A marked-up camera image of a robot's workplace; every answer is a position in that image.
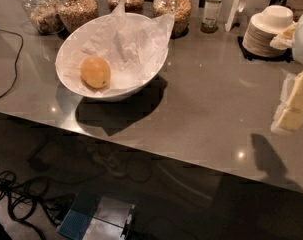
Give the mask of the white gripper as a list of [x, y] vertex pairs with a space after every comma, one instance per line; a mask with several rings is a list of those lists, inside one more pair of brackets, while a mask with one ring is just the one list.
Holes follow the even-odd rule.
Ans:
[[[293, 22], [270, 42], [272, 48], [285, 50], [292, 47], [293, 58], [303, 65], [303, 15], [296, 25]], [[288, 135], [303, 126], [303, 71], [290, 73], [283, 82], [280, 104], [271, 124], [271, 131]]]

